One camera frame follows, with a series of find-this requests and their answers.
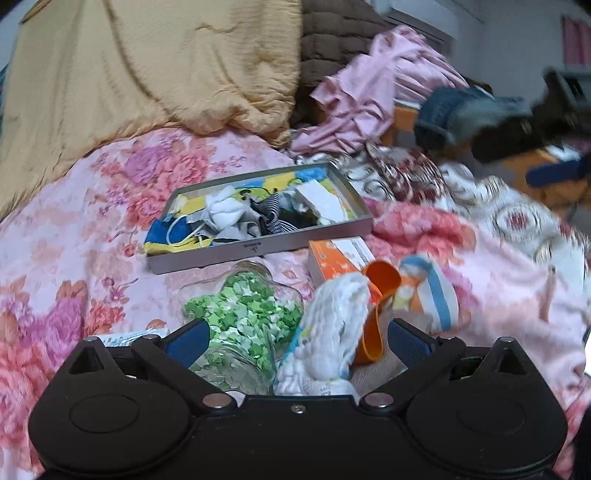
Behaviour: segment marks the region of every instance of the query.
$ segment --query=pink curtain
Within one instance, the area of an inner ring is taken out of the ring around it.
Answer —
[[[567,67],[591,66],[591,27],[581,20],[562,18],[564,63]]]

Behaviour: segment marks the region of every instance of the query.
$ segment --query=blue gripper pad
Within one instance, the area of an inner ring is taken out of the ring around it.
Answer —
[[[437,348],[437,341],[401,319],[388,325],[388,346],[408,368]]]
[[[168,335],[163,342],[166,353],[189,368],[209,347],[209,324],[205,320],[193,320]]]

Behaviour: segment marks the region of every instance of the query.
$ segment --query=shallow box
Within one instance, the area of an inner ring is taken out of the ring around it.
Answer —
[[[188,198],[200,197],[213,192],[219,192],[230,184],[235,185],[236,188],[240,188],[244,184],[252,183],[253,181],[262,181],[264,183],[269,179],[283,178],[278,176],[287,176],[287,174],[297,175],[298,172],[304,172],[317,167],[326,169],[327,179],[333,186],[333,193],[338,195],[345,204],[350,217],[346,222],[334,223],[327,226],[312,226],[300,229],[297,232],[265,235],[257,239],[213,245],[183,252],[148,256],[148,267],[156,274],[169,273],[188,268],[205,267],[207,265],[241,260],[243,258],[259,257],[276,252],[296,250],[298,248],[308,247],[308,242],[311,240],[364,236],[371,233],[373,224],[371,213],[369,213],[359,193],[355,191],[348,180],[331,163],[273,168],[272,170],[245,173],[183,187],[172,193],[163,210],[161,219],[164,219],[174,198],[179,194],[184,194]]]

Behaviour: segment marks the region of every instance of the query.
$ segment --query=air conditioner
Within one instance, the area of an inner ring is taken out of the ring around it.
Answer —
[[[447,55],[459,35],[455,14],[435,0],[366,0],[392,25],[409,25]]]

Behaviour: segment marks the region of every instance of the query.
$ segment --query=beige blanket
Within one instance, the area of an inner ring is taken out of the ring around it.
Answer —
[[[168,124],[288,140],[298,0],[44,0],[21,26],[0,220],[98,145]]]

